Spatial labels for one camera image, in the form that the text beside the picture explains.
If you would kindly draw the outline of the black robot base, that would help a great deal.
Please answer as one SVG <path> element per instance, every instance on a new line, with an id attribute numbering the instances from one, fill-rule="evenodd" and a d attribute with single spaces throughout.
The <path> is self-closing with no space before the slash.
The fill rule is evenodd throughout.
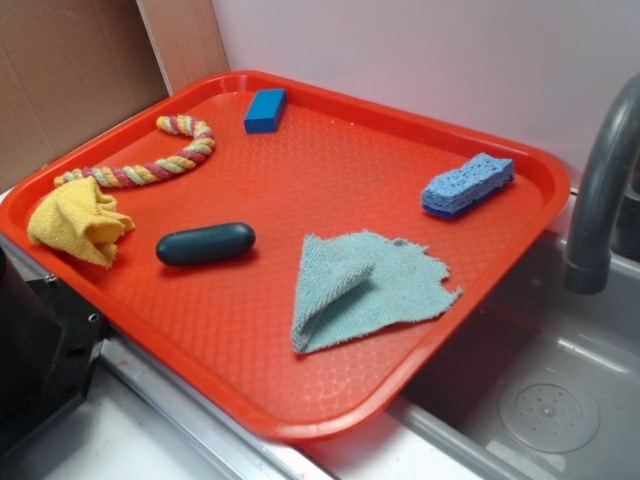
<path id="1" fill-rule="evenodd" d="M 26 280 L 1 253 L 1 458 L 81 405 L 104 315 L 61 279 Z"/>

